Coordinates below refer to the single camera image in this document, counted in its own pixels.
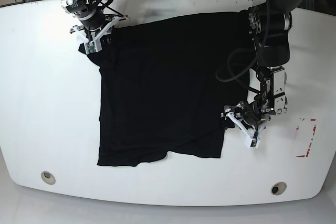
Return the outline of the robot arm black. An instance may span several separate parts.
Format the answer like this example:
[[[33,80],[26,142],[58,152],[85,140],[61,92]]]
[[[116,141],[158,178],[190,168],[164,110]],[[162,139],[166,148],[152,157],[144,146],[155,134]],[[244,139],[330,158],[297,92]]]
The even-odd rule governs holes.
[[[245,144],[257,148],[260,136],[273,115],[287,111],[283,67],[290,59],[289,30],[293,26],[291,12],[302,0],[266,0],[248,9],[249,33],[254,48],[235,49],[220,67],[216,79],[236,81],[255,93],[252,102],[240,101],[226,105],[221,114],[224,127],[239,127],[245,134]]]
[[[77,18],[81,25],[74,25],[70,33],[78,33],[83,38],[85,53],[93,54],[102,50],[108,42],[107,37],[112,33],[114,25],[128,20],[110,4],[114,0],[61,0],[61,6],[66,13]]]

